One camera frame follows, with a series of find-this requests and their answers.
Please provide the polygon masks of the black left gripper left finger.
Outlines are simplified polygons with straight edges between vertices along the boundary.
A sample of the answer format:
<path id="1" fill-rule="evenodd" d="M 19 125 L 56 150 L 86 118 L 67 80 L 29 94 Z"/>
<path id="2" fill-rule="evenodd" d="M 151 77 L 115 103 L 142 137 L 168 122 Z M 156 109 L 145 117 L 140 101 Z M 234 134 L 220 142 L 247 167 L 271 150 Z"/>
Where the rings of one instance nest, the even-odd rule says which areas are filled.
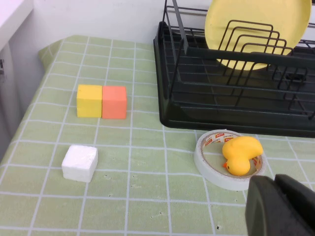
<path id="1" fill-rule="evenodd" d="M 249 182 L 245 219 L 250 236 L 288 236 L 288 208 L 275 179 L 253 176 Z"/>

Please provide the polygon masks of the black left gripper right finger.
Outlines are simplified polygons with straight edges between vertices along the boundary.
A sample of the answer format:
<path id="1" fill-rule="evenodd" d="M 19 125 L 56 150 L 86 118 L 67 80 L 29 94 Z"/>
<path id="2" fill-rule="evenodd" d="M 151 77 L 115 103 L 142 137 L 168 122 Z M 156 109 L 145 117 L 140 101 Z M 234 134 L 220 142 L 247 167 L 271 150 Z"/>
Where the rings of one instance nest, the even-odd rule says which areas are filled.
<path id="1" fill-rule="evenodd" d="M 315 193 L 288 175 L 277 174 L 275 184 L 280 189 L 288 213 L 283 221 L 289 236 L 315 234 Z"/>

